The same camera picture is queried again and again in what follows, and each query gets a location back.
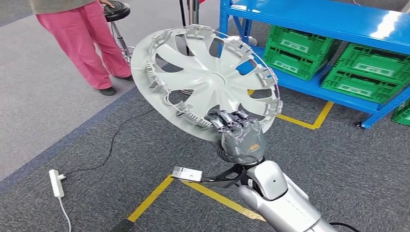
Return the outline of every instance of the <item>stool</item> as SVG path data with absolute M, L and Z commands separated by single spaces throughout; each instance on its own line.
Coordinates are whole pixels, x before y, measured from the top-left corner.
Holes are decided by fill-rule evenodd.
M 113 30 L 113 36 L 114 36 L 114 31 L 117 35 L 117 39 L 121 44 L 120 49 L 122 51 L 122 56 L 128 63 L 131 63 L 131 56 L 132 56 L 132 53 L 135 47 L 127 47 L 127 45 L 125 44 L 124 38 L 119 33 L 119 30 L 115 24 L 115 21 L 118 21 L 120 19 L 127 17 L 131 13 L 131 8 L 128 4 L 120 2 L 120 1 L 110 1 L 110 3 L 114 6 L 114 8 L 108 5 L 104 6 L 105 19 L 107 20 L 107 22 L 111 23 L 111 29 Z

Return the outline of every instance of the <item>white label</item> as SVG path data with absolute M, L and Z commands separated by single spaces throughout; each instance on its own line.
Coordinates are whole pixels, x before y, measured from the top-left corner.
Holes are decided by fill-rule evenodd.
M 362 63 L 357 63 L 354 66 L 354 68 L 359 69 L 359 70 L 363 70 L 363 71 L 367 71 L 367 72 L 377 73 L 377 74 L 384 75 L 384 76 L 393 76 L 393 74 L 395 73 L 395 71 L 393 71 L 393 70 L 381 69 L 381 68 L 378 68 L 378 67 L 374 67 L 374 66 L 370 66 L 370 65 L 366 65 L 366 64 L 362 64 Z
M 302 45 L 297 44 L 297 43 L 293 43 L 293 42 L 291 42 L 291 41 L 289 41 L 289 40 L 282 40 L 282 41 L 280 42 L 280 44 L 281 44 L 281 45 L 284 45 L 284 46 L 286 46 L 286 47 L 290 47 L 290 48 L 299 50 L 299 51 L 301 51 L 301 52 L 305 52 L 305 53 L 307 53 L 307 52 L 309 51 L 309 48 L 308 48 L 308 47 L 302 46 Z
M 291 71 L 291 72 L 293 72 L 293 73 L 297 73 L 297 72 L 299 71 L 298 68 L 295 68 L 295 67 L 292 67 L 292 66 L 290 66 L 290 65 L 284 64 L 284 63 L 282 63 L 282 62 L 280 62 L 280 61 L 278 61 L 278 60 L 275 60 L 275 62 L 273 63 L 273 65 L 276 65 L 276 66 L 278 66 L 278 67 L 281 67 L 281 68 L 286 69 L 286 70 L 288 70 L 288 71 Z
M 371 91 L 367 91 L 367 90 L 364 90 L 364 89 L 359 89 L 359 88 L 347 86 L 347 85 L 344 85 L 344 84 L 339 85 L 337 88 L 338 88 L 338 89 L 341 89 L 341 90 L 344 90 L 344 91 L 347 91 L 347 92 L 351 92 L 351 93 L 356 93 L 356 94 L 360 94 L 360 95 L 363 95 L 363 96 L 367 96 L 367 97 L 370 97 L 371 94 L 372 94 Z
M 178 179 L 200 182 L 202 178 L 202 171 L 189 168 L 175 167 L 174 171 L 172 172 L 172 176 Z

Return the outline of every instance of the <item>white power strip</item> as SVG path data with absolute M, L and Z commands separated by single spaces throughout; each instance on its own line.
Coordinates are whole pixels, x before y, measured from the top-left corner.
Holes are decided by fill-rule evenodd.
M 60 201 L 60 206 L 61 209 L 67 219 L 68 226 L 69 226 L 69 232 L 71 232 L 71 222 L 70 218 L 68 217 L 67 213 L 65 212 L 63 203 L 61 201 L 61 198 L 64 197 L 64 190 L 63 190 L 63 185 L 61 184 L 61 180 L 65 178 L 63 174 L 59 174 L 59 172 L 55 169 L 51 169 L 48 171 L 48 174 L 50 175 L 50 180 L 51 180 L 51 186 L 53 187 L 53 192 L 54 196 L 57 197 Z
M 65 178 L 63 174 L 59 175 L 59 172 L 55 169 L 48 171 L 51 180 L 51 186 L 53 187 L 53 192 L 55 197 L 64 197 L 63 185 L 61 180 Z

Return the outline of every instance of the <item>person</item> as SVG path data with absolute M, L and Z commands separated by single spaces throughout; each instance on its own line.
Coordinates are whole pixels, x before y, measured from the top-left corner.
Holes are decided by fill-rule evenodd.
M 105 20 L 108 0 L 29 0 L 39 23 L 49 31 L 90 86 L 106 96 L 116 94 L 109 75 L 133 81 Z M 97 55 L 98 46 L 102 59 Z

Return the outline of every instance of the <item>yellow floor tape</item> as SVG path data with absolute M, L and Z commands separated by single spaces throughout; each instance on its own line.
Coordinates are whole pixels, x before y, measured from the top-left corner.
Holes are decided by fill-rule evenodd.
M 142 213 L 154 202 L 154 200 L 164 191 L 166 187 L 172 182 L 171 176 L 167 176 L 166 179 L 158 185 L 154 191 L 140 204 L 140 206 L 128 217 L 130 221 L 136 221 Z
M 254 93 L 254 90 L 248 89 L 248 95 L 251 95 L 252 93 Z M 322 125 L 324 119 L 326 118 L 327 114 L 329 113 L 330 109 L 333 106 L 333 102 L 326 102 L 326 105 L 324 106 L 324 108 L 322 109 L 322 111 L 320 112 L 319 116 L 317 117 L 317 119 L 315 120 L 315 122 L 313 124 L 309 124 L 307 122 L 303 122 L 300 120 L 297 120 L 295 118 L 291 118 L 285 115 L 277 115 L 277 118 L 283 119 L 285 121 L 294 123 L 296 125 L 311 129 L 311 130 L 315 130 L 317 128 L 320 128 L 320 126 Z
M 172 178 L 171 176 L 167 176 L 165 178 L 165 180 L 160 183 L 160 185 L 158 185 L 158 187 L 156 189 L 154 189 L 154 191 L 152 191 L 152 193 L 136 208 L 136 210 L 127 218 L 130 221 L 135 222 L 144 211 L 146 211 L 146 209 L 154 202 L 154 200 L 170 185 L 170 183 L 172 182 Z M 261 221 L 265 221 L 265 219 L 260 216 L 259 214 L 242 207 L 241 205 L 239 205 L 238 203 L 235 203 L 231 200 L 229 200 L 228 198 L 208 189 L 205 188 L 202 185 L 196 184 L 196 183 L 189 183 L 189 182 L 185 182 L 182 181 L 182 183 L 184 183 L 185 185 L 193 188 L 194 190 L 216 200 L 217 202 L 249 217 L 250 219 L 258 219 Z
M 261 221 L 265 221 L 265 219 L 262 216 L 260 216 L 259 214 L 255 213 L 255 212 L 253 212 L 253 211 L 251 211 L 247 208 L 242 207 L 240 204 L 235 203 L 235 202 L 229 200 L 228 198 L 220 195 L 219 193 L 216 193 L 216 192 L 214 192 L 214 191 L 212 191 L 208 188 L 205 188 L 204 186 L 202 186 L 200 184 L 189 183 L 189 182 L 185 182 L 185 181 L 182 181 L 182 183 L 184 183 L 184 184 L 188 185 L 189 187 L 193 188 L 194 190 L 196 190 L 196 191 L 198 191 L 198 192 L 200 192 L 200 193 L 202 193 L 202 194 L 216 200 L 217 202 L 226 205 L 227 207 L 239 212 L 240 214 L 243 214 L 243 215 L 249 217 L 250 219 L 258 219 L 258 220 L 261 220 Z

